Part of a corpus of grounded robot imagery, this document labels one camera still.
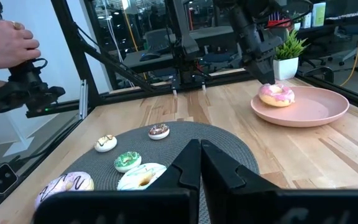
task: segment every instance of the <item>potted plant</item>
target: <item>potted plant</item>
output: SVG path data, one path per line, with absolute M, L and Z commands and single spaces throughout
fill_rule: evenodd
M 302 22 L 302 17 L 301 18 L 297 18 L 298 16 L 300 16 L 300 13 L 294 12 L 291 16 L 291 19 L 293 19 L 293 28 L 295 30 L 299 30 L 301 29 L 301 22 Z
M 291 30 L 284 43 L 276 47 L 273 61 L 274 77 L 277 80 L 293 78 L 298 70 L 298 57 L 307 48 L 306 39 L 296 38 L 296 30 Z

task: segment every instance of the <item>pink frosted donut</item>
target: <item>pink frosted donut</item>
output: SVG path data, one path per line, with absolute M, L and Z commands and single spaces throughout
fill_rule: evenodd
M 94 183 L 86 172 L 70 172 L 51 181 L 35 199 L 35 209 L 48 197 L 69 190 L 93 190 Z
M 295 102 L 295 94 L 290 87 L 282 84 L 264 84 L 259 88 L 259 98 L 272 106 L 284 107 Z

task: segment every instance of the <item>pink plate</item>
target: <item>pink plate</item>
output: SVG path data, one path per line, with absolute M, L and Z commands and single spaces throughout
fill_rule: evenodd
M 262 119 L 288 127 L 314 127 L 340 118 L 349 109 L 348 100 L 330 90 L 308 86 L 291 87 L 295 102 L 278 108 L 265 104 L 256 95 L 251 107 Z

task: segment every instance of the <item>green frosted donut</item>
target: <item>green frosted donut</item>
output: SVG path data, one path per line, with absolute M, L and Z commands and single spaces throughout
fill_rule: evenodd
M 125 152 L 114 161 L 114 167 L 118 172 L 127 172 L 130 169 L 139 166 L 141 162 L 142 157 L 139 153 Z

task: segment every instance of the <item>wall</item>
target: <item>wall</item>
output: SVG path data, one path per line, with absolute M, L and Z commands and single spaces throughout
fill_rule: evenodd
M 63 36 L 62 29 L 58 23 L 55 12 L 50 0 L 20 0 L 20 3 L 12 0 L 0 0 L 4 6 L 3 19 L 9 21 L 21 22 L 26 29 L 33 32 L 34 38 L 40 42 L 40 51 L 43 58 L 48 60 L 48 66 L 42 70 L 42 80 L 49 86 L 62 86 L 66 90 L 59 101 L 77 100 L 80 95 L 80 78 L 74 66 L 73 59 L 67 47 L 66 40 Z M 67 0 L 74 21 L 91 37 L 90 25 L 87 23 L 85 11 L 81 7 L 79 0 Z M 104 65 L 95 59 L 87 56 L 89 66 L 100 93 L 109 91 L 107 84 Z M 8 70 L 0 70 L 0 79 L 7 80 Z M 34 131 L 39 129 L 55 115 L 43 116 L 39 118 L 27 119 L 25 117 L 26 107 L 16 109 L 6 113 L 10 116 L 16 126 L 20 129 L 23 136 L 30 136 Z M 0 114 L 0 129 L 9 126 L 5 115 Z M 0 130 L 0 142 L 14 141 L 15 139 L 7 138 L 12 130 Z

